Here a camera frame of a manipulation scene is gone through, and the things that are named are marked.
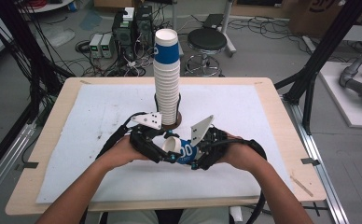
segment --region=cardboard box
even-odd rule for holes
[[[138,7],[139,0],[94,0],[95,7]]]
[[[335,1],[299,1],[289,20],[289,30],[294,35],[322,37],[343,5]]]

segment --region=office chair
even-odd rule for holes
[[[200,54],[192,55],[186,62],[185,68],[188,74],[199,77],[222,77],[219,62],[212,56],[218,54],[227,46],[227,38],[217,29],[202,28],[188,34],[188,45]]]

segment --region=floor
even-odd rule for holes
[[[90,39],[94,33],[111,31],[113,14],[96,12],[86,6],[75,13],[59,9],[50,14],[42,13],[37,18],[41,24],[48,27],[61,26],[63,29],[71,29],[75,32],[76,36],[71,41],[59,46],[56,50],[75,74],[81,76],[85,71],[87,72],[85,76],[94,76],[90,73],[89,63],[75,51],[75,45],[79,41]],[[205,17],[197,16],[197,18],[204,21]],[[250,23],[247,22],[248,19],[230,19],[232,23],[228,29],[228,35],[237,53],[231,58],[227,52],[216,55],[221,62],[223,75],[226,77],[269,77],[273,83],[276,83],[297,73],[309,60],[310,53],[299,38],[278,34],[278,32],[277,34],[267,32],[273,31],[273,26],[276,31],[285,31],[286,21],[264,23],[265,26],[262,26],[264,19],[251,20]],[[187,46],[185,34],[200,27],[200,24],[190,16],[179,18],[178,24],[186,25],[184,29],[178,31],[179,41],[185,52],[185,56],[181,59],[183,63],[194,54]],[[341,43],[330,60],[352,62],[353,59],[362,55],[362,49],[352,48],[353,46],[351,42]],[[53,57],[56,62],[60,60],[56,55]],[[112,61],[106,60],[100,63],[102,67],[105,67]],[[58,65],[64,66],[64,63],[58,62]],[[146,76],[152,76],[152,74],[152,66],[147,67]],[[289,87],[282,88],[279,93],[286,93],[288,89]],[[12,57],[3,51],[0,53],[0,142],[28,105],[29,100],[27,79],[22,75]],[[300,108],[303,108],[303,101],[302,98]],[[311,131],[348,221],[362,223],[362,129],[347,126],[320,78],[316,80],[315,85]],[[38,134],[39,127],[31,142]],[[32,148],[26,149],[24,158],[28,158]],[[20,163],[21,158],[18,158],[12,168],[16,168]],[[20,174],[20,171],[12,169],[5,175],[0,185],[0,223],[31,223],[37,218],[37,216],[10,217],[5,214],[7,200]],[[327,207],[325,202],[317,203],[317,206]],[[250,211],[249,208],[243,208],[244,221],[247,220]],[[308,212],[316,223],[333,222],[327,210],[316,212],[308,209]],[[88,223],[93,223],[96,218],[97,214],[90,214]],[[257,223],[273,223],[272,217],[264,213]]]

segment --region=person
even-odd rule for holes
[[[103,156],[94,161],[36,223],[78,223],[105,174],[134,160],[147,160],[147,158],[134,150],[129,136],[126,135]],[[313,223],[273,167],[249,146],[239,143],[230,144],[227,153],[218,162],[227,162],[254,176],[262,188],[275,223]]]

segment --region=gray floor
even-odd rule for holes
[[[74,46],[81,40],[90,39],[96,32],[109,32],[112,25],[111,13],[99,13],[109,16],[100,19],[93,10],[81,9],[76,13],[70,13],[65,9],[59,9],[51,13],[40,14],[42,22],[54,23],[64,29],[72,29],[76,37],[70,42],[58,47],[56,50],[64,61],[82,58],[81,54],[75,52]],[[179,24],[192,20],[191,17],[179,19]],[[187,29],[179,31],[186,34],[189,30],[199,27],[197,22],[189,22]],[[228,30],[228,35],[237,49],[233,57],[227,52],[216,55],[221,62],[223,74],[226,77],[269,77],[273,83],[297,73],[309,60],[310,55],[301,49],[306,47],[300,41],[291,41],[289,38],[269,39],[262,34],[251,32],[248,28]],[[270,37],[284,37],[284,35],[266,34]],[[194,52],[186,44],[186,36],[179,36],[179,40],[185,52],[182,63]],[[342,43],[337,48],[334,56],[351,60],[361,52],[350,48],[347,43]],[[332,61],[343,60],[331,58]],[[84,69],[89,68],[88,63],[80,62],[70,65],[76,74],[82,74]],[[152,76],[152,68],[146,69],[146,76]],[[279,90],[285,93],[289,87]],[[7,131],[29,103],[29,83],[9,54],[0,54],[0,142]],[[346,212],[350,223],[362,223],[362,129],[349,128],[341,116],[340,111],[334,105],[334,101],[328,94],[320,78],[317,79],[313,101],[312,127],[315,143],[317,144],[327,171],[337,191],[341,204]],[[10,171],[0,186],[0,223],[30,223],[36,220],[36,216],[10,217],[4,212],[7,200],[12,193],[20,176],[20,171]],[[317,206],[326,207],[325,202]],[[244,208],[245,220],[250,210]],[[309,210],[309,214],[316,223],[332,223],[327,211],[320,211],[320,216],[315,211]],[[96,214],[90,215],[94,220]],[[270,215],[262,214],[257,223],[273,223]]]

